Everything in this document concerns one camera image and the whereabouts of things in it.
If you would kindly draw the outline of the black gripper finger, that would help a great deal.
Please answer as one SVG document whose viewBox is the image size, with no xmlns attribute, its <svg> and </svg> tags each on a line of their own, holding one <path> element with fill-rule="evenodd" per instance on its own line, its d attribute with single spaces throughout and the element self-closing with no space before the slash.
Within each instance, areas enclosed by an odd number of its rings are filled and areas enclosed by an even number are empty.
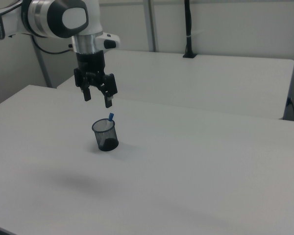
<svg viewBox="0 0 294 235">
<path fill-rule="evenodd" d="M 104 96 L 105 107 L 110 108 L 112 106 L 113 96 L 118 93 L 114 74 L 100 75 L 97 83 L 98 90 Z"/>
<path fill-rule="evenodd" d="M 79 68 L 74 69 L 74 79 L 75 85 L 79 87 L 84 95 L 84 100 L 89 101 L 91 100 L 91 93 L 90 93 L 90 84 L 86 77 L 86 73 L 84 73 Z"/>
</svg>

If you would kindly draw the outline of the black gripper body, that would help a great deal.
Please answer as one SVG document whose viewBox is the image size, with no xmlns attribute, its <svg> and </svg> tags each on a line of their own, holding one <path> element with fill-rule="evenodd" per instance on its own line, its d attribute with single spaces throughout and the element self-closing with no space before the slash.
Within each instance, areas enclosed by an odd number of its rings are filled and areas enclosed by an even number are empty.
<svg viewBox="0 0 294 235">
<path fill-rule="evenodd" d="M 104 52 L 76 53 L 78 67 L 75 69 L 75 84 L 101 85 L 105 76 Z"/>
</svg>

